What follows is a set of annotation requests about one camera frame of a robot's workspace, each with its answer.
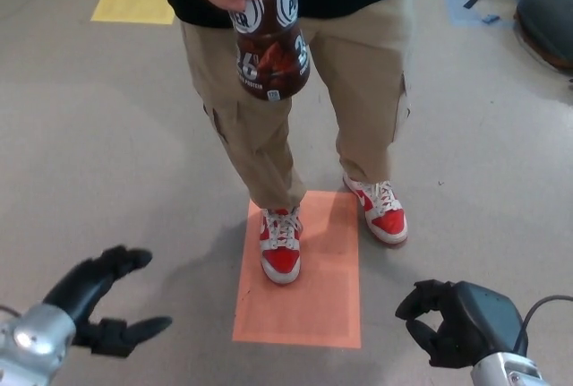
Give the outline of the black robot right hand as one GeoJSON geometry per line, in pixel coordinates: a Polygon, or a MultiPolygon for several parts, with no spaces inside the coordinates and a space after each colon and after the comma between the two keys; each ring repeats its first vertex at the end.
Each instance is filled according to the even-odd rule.
{"type": "Polygon", "coordinates": [[[474,283],[418,281],[396,316],[433,367],[459,369],[500,352],[526,354],[528,337],[520,332],[523,320],[516,306],[474,283]]]}

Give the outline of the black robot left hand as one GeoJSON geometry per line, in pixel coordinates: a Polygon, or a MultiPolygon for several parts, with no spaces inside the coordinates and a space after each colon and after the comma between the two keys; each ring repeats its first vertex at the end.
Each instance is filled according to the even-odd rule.
{"type": "Polygon", "coordinates": [[[96,305],[116,281],[145,268],[152,260],[146,249],[119,245],[74,266],[47,293],[43,302],[63,310],[75,325],[72,344],[93,355],[128,357],[140,344],[155,338],[173,322],[169,316],[149,318],[129,325],[122,319],[90,322],[96,305]]]}

